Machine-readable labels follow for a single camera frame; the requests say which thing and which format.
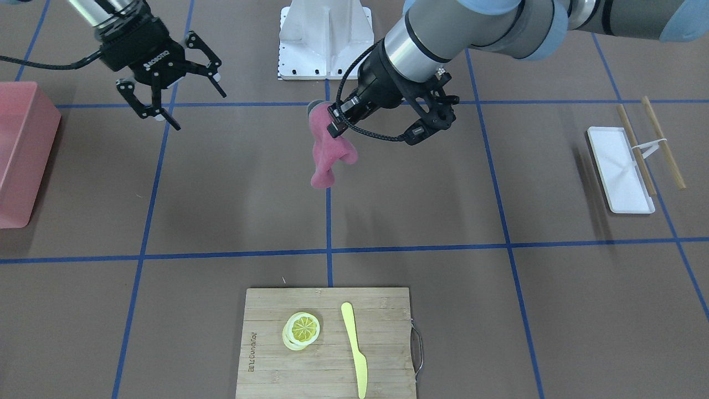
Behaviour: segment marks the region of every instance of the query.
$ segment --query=wooden dowel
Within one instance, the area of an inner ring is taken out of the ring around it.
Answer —
[[[627,118],[627,114],[625,113],[625,107],[623,107],[622,104],[618,105],[618,115],[620,116],[620,120],[623,122],[623,128],[625,128],[625,135],[627,136],[627,140],[630,142],[630,146],[637,146],[635,133],[632,132],[630,120]],[[635,156],[635,162],[637,163],[637,167],[640,169],[640,175],[642,175],[642,180],[645,182],[647,193],[653,197],[656,196],[657,191],[655,190],[655,185],[652,184],[652,179],[650,178],[650,171],[648,171],[647,165],[645,165],[645,159],[643,159],[640,149],[633,148],[632,154]]]
[[[642,98],[642,104],[645,105],[645,112],[647,112],[647,115],[650,117],[650,121],[652,122],[652,126],[655,128],[655,134],[657,135],[657,138],[665,138],[664,133],[662,133],[662,127],[660,127],[660,123],[657,120],[657,115],[655,115],[655,111],[652,109],[652,105],[650,105],[650,100],[647,98],[647,96]],[[670,150],[669,144],[665,140],[660,141],[659,145],[660,148],[662,148],[662,153],[665,156],[665,161],[667,162],[667,165],[669,165],[669,168],[672,171],[672,176],[674,177],[675,184],[677,184],[677,188],[679,188],[680,190],[686,189],[687,184],[685,184],[684,178],[679,172],[679,166],[677,166],[677,162],[675,162],[674,156],[672,156],[672,150]]]

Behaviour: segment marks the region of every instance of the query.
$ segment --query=knife handle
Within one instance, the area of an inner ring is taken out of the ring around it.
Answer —
[[[340,306],[340,309],[342,310],[342,319],[345,321],[347,336],[350,338],[352,352],[359,352],[359,345],[357,344],[357,327],[355,325],[355,310],[352,309],[352,304],[349,302],[344,302],[342,306]]]

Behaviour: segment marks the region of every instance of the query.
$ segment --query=lemon slice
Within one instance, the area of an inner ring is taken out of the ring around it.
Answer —
[[[298,312],[288,319],[283,328],[283,343],[288,349],[300,351],[320,335],[318,318],[307,312]]]

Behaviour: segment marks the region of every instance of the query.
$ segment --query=pink bin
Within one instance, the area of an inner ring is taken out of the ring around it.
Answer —
[[[60,118],[36,82],[0,82],[0,229],[30,222]]]

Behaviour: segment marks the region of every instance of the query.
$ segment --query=wooden cutting board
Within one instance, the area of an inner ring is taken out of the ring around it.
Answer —
[[[343,302],[352,303],[367,358],[366,398],[415,399],[408,288],[250,288],[236,399],[357,399]],[[320,321],[320,336],[302,351],[286,348],[281,338],[296,312]]]

